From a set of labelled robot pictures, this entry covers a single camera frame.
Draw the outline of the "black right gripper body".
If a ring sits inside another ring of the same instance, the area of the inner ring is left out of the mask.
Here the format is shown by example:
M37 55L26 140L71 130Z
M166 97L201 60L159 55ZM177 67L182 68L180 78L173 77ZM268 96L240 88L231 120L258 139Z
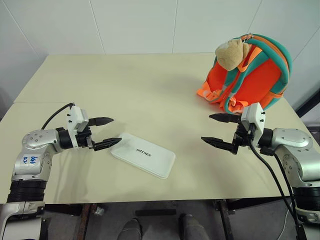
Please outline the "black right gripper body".
M248 125L248 129L245 128L243 123L239 120L236 131L233 135L232 150L231 153L236 155L239 147L247 147L255 137L256 126L254 123Z

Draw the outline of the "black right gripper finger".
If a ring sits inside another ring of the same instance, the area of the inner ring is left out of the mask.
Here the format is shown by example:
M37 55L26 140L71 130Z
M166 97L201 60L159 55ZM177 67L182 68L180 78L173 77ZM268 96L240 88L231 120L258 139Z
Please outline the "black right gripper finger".
M228 151L231 153L235 152L235 144L233 142L225 142L222 139L215 138L215 137L202 136L201 139L205 143L207 143L215 148L222 149L222 150L225 150L225 151Z
M241 116L235 114L228 114L228 113L215 113L208 116L211 119L214 119L219 122L223 123L237 123L241 122Z

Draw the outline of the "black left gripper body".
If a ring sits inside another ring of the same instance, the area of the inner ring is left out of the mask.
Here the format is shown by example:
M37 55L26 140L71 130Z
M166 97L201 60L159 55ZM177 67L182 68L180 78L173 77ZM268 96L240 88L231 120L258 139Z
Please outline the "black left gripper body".
M89 126L86 126L83 131L78 131L75 138L80 148L93 149L95 146L95 142L92 140L92 131Z

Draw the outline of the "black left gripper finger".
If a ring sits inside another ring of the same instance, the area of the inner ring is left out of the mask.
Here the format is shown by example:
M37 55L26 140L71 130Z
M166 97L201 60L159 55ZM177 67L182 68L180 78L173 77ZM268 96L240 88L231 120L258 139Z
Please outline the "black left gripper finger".
M93 142L93 150L94 151L100 151L103 149L108 149L116 144L118 144L122 138L120 137L112 137L108 139L104 139L101 142Z
M113 122L114 119L113 118L109 118L109 117L94 117L94 118L90 118L88 120L88 126L103 126L106 124L109 124L111 122Z

